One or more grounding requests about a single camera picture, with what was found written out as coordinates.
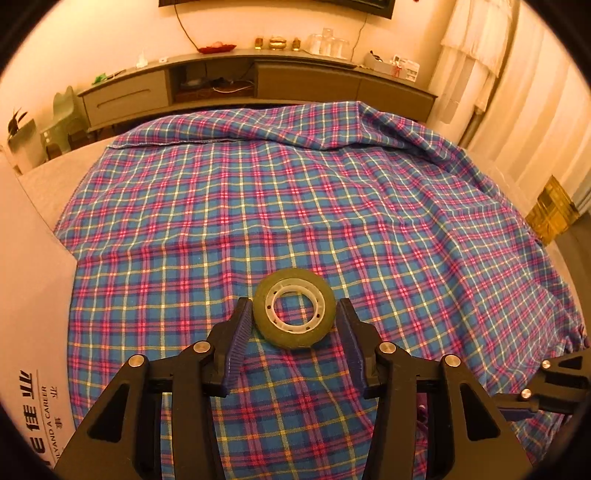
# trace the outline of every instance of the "checkered blanket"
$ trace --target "checkered blanket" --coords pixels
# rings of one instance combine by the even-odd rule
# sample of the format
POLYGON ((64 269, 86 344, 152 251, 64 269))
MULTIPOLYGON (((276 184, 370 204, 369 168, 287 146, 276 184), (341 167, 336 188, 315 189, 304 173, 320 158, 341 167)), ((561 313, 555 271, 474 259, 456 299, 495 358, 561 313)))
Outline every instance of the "checkered blanket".
MULTIPOLYGON (((78 260, 69 328, 77 422, 125 360, 175 355, 280 268, 324 277, 384 339, 459 355, 491 393, 580 349, 582 319, 535 235, 464 152, 362 103, 174 115, 117 138, 56 227, 78 260)), ((297 297, 287 310, 306 311, 297 297)), ((173 476, 170 399, 163 468, 173 476)), ((213 401, 228 478, 361 478, 376 413, 335 330, 284 351, 253 331, 213 401)), ((561 418, 514 424, 539 459, 561 418)), ((426 440, 417 439, 415 478, 426 440)))

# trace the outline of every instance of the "green chair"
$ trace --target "green chair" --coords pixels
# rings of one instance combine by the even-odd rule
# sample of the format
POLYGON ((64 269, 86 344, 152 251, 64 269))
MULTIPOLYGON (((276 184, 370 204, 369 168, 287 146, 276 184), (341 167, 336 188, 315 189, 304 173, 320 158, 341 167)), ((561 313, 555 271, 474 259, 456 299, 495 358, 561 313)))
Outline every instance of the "green chair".
POLYGON ((56 93, 53 98, 53 121, 41 137, 46 147, 56 144, 64 154, 72 149, 68 136, 87 128, 86 117, 77 106, 74 89, 69 86, 65 93, 56 93))

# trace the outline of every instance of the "roll of tape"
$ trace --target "roll of tape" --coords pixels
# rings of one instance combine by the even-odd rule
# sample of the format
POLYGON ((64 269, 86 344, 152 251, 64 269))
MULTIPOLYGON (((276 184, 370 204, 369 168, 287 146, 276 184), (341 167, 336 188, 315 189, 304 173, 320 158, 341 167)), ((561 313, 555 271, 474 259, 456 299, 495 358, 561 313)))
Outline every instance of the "roll of tape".
POLYGON ((252 313, 261 335, 285 349, 309 348, 322 340, 335 322, 336 302, 324 278, 302 268, 285 268, 266 276, 256 288, 252 313), (314 306, 312 318, 303 325, 283 322, 275 312, 275 301, 285 293, 305 295, 314 306))

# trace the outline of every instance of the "red plate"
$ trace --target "red plate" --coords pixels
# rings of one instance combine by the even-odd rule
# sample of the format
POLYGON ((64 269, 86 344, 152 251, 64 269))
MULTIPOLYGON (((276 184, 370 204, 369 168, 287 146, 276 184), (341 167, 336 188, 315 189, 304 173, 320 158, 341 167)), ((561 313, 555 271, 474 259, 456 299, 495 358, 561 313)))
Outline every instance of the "red plate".
POLYGON ((224 51, 232 51, 236 45, 222 45, 221 47, 201 47, 198 48, 199 53, 222 53, 224 51))

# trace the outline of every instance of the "triangular cutout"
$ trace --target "triangular cutout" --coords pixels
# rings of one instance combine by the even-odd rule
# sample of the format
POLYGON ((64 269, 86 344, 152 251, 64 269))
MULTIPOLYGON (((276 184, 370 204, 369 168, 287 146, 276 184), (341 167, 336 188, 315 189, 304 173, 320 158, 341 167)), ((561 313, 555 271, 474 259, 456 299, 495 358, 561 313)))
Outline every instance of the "triangular cutout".
POLYGON ((570 368, 572 370, 581 370, 581 368, 583 368, 583 355, 562 360, 558 366, 562 368, 570 368))
POLYGON ((497 438, 501 434, 499 427, 470 385, 460 385, 460 393, 468 438, 473 442, 497 438))
POLYGON ((90 438, 112 443, 121 440, 128 394, 129 385, 122 384, 113 395, 113 398, 107 403, 105 409, 100 412, 94 425, 89 429, 88 435, 90 438))

